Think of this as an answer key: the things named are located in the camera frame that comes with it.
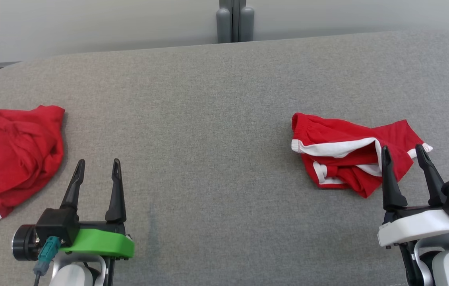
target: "clothing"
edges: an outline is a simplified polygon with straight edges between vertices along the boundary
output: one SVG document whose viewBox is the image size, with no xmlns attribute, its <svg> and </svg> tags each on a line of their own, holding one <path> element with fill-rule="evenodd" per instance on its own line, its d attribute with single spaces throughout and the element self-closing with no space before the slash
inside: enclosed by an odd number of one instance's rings
<svg viewBox="0 0 449 286">
<path fill-rule="evenodd" d="M 64 111 L 58 106 L 0 110 L 0 219 L 57 172 L 64 155 Z"/>
<path fill-rule="evenodd" d="M 368 128 L 340 119 L 295 113 L 292 150 L 302 156 L 306 171 L 321 188 L 351 188 L 369 197 L 382 183 L 381 149 L 388 146 L 399 181 L 413 164 L 415 145 L 433 147 L 415 134 L 406 120 Z"/>
</svg>

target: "gray fabric surface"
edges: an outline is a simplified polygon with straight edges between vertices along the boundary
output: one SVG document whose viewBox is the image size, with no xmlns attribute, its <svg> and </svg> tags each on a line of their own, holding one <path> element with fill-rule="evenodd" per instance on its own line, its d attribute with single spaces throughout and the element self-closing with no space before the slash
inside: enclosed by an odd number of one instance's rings
<svg viewBox="0 0 449 286">
<path fill-rule="evenodd" d="M 0 285 L 30 285 L 15 230 L 56 207 L 87 161 L 82 220 L 104 219 L 121 159 L 135 258 L 114 285 L 404 285 L 378 246 L 381 191 L 319 190 L 290 150 L 294 112 L 408 119 L 449 180 L 449 32 L 405 31 L 58 56 L 0 70 L 0 108 L 66 109 L 66 155 L 0 221 Z M 422 170 L 401 181 L 427 203 Z M 47 284 L 43 277 L 41 284 Z"/>
</svg>

